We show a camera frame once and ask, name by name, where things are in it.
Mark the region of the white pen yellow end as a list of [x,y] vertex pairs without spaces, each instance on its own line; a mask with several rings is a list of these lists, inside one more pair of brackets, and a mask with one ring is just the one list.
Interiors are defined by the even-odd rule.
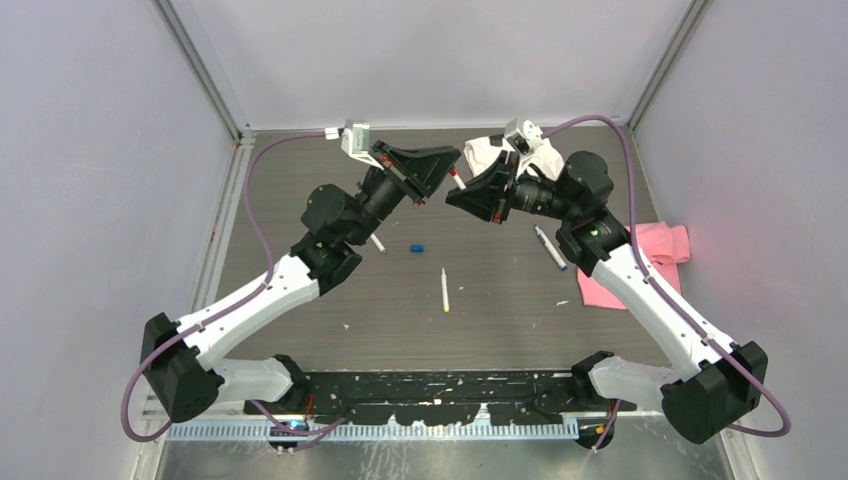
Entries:
[[449,289],[448,289],[448,276],[444,267],[441,268],[440,271],[440,289],[441,289],[441,301],[442,301],[442,309],[444,313],[450,312],[450,299],[449,299]]

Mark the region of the white acrylic marker grey tip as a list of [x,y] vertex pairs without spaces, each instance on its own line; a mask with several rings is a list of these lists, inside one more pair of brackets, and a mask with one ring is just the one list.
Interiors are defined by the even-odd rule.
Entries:
[[379,240],[379,238],[375,234],[371,234],[369,239],[372,241],[374,246],[378,249],[381,254],[385,254],[387,252],[384,244]]

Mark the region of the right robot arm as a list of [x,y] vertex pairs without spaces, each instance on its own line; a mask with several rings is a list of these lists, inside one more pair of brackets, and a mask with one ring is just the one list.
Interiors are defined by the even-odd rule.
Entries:
[[500,224],[514,210],[560,221],[559,249],[616,297],[660,346],[667,368],[599,351],[573,365],[571,395],[582,408],[621,400],[664,414],[686,440],[702,444],[755,409],[768,357],[755,342],[740,345],[689,305],[650,264],[635,237],[607,207],[614,183],[597,154],[570,155],[557,179],[536,166],[518,171],[502,152],[447,204]]

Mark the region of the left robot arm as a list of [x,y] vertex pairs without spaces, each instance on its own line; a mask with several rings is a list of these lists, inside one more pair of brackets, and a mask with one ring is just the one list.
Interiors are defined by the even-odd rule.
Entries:
[[376,141],[374,165],[349,194],[333,184],[306,201],[304,236],[266,272],[215,303],[177,320],[159,313],[143,331],[140,364],[168,419],[184,423],[216,403],[262,401],[284,413],[307,399],[305,376],[288,356],[236,360],[228,353],[264,326],[343,283],[365,244],[405,199],[421,204],[454,170],[452,146],[404,150]]

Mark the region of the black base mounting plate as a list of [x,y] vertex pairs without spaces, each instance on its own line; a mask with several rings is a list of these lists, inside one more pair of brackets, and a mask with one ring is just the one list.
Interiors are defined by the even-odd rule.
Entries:
[[325,371],[306,379],[276,403],[275,417],[309,414],[321,424],[344,417],[354,425],[467,425],[486,412],[496,426],[553,425],[564,414],[603,414],[607,400],[578,397],[569,371]]

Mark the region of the white red marker pen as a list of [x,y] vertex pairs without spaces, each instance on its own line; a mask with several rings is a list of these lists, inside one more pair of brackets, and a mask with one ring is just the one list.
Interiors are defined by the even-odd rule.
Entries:
[[454,180],[454,182],[456,183],[457,187],[458,187],[460,190],[465,190],[465,189],[467,188],[466,184],[465,184],[465,183],[464,183],[464,181],[460,178],[460,176],[459,176],[459,174],[457,173],[457,171],[456,171],[456,169],[455,169],[455,168],[452,168],[452,169],[450,170],[449,174],[450,174],[451,178]]

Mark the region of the white blue marker pen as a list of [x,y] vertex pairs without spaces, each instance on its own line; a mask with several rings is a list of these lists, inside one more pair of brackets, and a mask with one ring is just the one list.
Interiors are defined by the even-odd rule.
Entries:
[[538,225],[534,225],[533,228],[535,231],[535,235],[537,236],[547,253],[550,255],[554,263],[557,265],[557,268],[560,271],[566,271],[568,269],[568,266],[564,258],[561,256],[557,248],[553,245],[546,233]]

